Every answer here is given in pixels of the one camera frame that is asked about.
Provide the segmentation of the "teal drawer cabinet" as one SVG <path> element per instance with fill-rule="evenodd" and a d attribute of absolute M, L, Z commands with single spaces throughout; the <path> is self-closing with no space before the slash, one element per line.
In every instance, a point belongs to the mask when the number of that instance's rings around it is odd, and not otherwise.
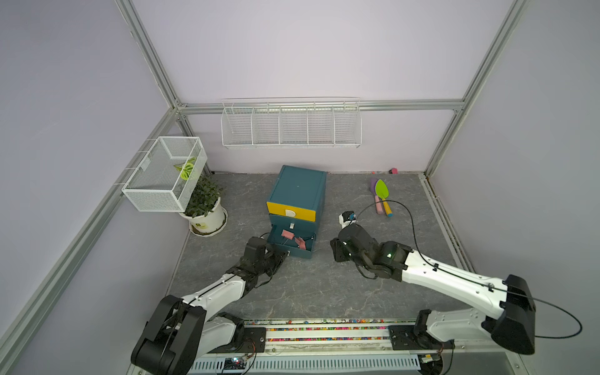
<path fill-rule="evenodd" d="M 319 230 L 327 175 L 319 170 L 283 165 L 267 202 L 315 210 Z"/>

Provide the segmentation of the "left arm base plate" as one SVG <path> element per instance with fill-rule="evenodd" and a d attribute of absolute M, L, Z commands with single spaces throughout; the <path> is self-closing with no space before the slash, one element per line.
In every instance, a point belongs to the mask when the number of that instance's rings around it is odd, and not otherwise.
<path fill-rule="evenodd" d="M 264 353 L 267 343 L 267 329 L 264 327 L 250 327 L 239 329 L 226 345 L 221 345 L 210 354 L 233 353 Z"/>

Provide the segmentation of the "teal bottom drawer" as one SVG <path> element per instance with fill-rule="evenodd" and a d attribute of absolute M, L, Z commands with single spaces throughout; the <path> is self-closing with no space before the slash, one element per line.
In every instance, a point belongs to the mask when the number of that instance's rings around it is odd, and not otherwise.
<path fill-rule="evenodd" d="M 311 259 L 316 234 L 273 225 L 267 242 L 273 245 L 276 250 L 287 253 L 289 256 Z"/>

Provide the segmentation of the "yellow top drawer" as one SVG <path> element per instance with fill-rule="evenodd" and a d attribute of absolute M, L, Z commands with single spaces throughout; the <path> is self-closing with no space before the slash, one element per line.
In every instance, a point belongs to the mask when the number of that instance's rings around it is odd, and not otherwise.
<path fill-rule="evenodd" d="M 317 212 L 313 209 L 299 208 L 275 202 L 267 202 L 267 209 L 272 215 L 290 217 L 309 222 L 317 221 Z"/>

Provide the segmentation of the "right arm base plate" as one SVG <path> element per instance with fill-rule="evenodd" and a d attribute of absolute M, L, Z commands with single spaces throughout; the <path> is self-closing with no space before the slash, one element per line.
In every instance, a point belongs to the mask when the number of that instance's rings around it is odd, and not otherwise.
<path fill-rule="evenodd" d="M 394 351 L 430 350 L 441 352 L 454 349 L 453 340 L 440 342 L 426 331 L 419 331 L 414 326 L 392 325 L 388 327 L 390 342 Z"/>

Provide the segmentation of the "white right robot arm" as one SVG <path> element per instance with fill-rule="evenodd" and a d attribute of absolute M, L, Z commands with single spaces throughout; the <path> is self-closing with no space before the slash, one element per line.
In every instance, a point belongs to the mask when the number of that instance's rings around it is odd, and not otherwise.
<path fill-rule="evenodd" d="M 534 354 L 536 306 L 525 279 L 460 270 L 408 245 L 379 243 L 356 223 L 343 228 L 331 248 L 338 263 L 353 262 L 375 278 L 419 285 L 467 304 L 464 310 L 425 312 L 417 320 L 417 327 L 436 341 L 491 339 L 510 352 Z"/>

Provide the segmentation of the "teal drawer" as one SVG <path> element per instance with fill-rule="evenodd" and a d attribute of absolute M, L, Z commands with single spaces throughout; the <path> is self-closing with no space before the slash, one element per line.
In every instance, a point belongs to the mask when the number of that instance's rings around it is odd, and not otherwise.
<path fill-rule="evenodd" d="M 273 245 L 276 250 L 287 253 L 289 256 L 311 259 L 316 234 L 273 225 L 267 242 Z"/>
<path fill-rule="evenodd" d="M 273 226 L 279 227 L 281 229 L 291 231 L 295 233 L 306 232 L 308 234 L 315 234 L 318 231 L 318 225 L 316 222 L 300 220 L 292 217 L 283 217 L 278 215 L 270 214 L 270 222 Z"/>

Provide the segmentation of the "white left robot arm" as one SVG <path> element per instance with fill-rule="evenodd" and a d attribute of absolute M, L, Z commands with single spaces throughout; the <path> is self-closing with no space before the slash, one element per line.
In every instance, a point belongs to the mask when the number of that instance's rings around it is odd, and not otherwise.
<path fill-rule="evenodd" d="M 218 349 L 233 352 L 250 346 L 257 335 L 245 334 L 242 318 L 223 311 L 272 278 L 288 257 L 261 237 L 251 237 L 243 256 L 217 281 L 182 298 L 167 295 L 146 322 L 131 353 L 131 363 L 151 374 L 187 374 L 201 356 Z"/>

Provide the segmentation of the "pink binder clip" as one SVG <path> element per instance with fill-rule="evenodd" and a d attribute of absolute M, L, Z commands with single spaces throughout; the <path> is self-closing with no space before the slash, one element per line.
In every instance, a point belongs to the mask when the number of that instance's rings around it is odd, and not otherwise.
<path fill-rule="evenodd" d="M 301 250 L 306 250 L 306 242 L 302 238 L 295 237 L 294 241 Z"/>
<path fill-rule="evenodd" d="M 283 230 L 281 233 L 281 236 L 283 238 L 286 238 L 287 240 L 293 240 L 295 238 L 295 235 L 292 232 L 287 231 L 287 230 Z"/>

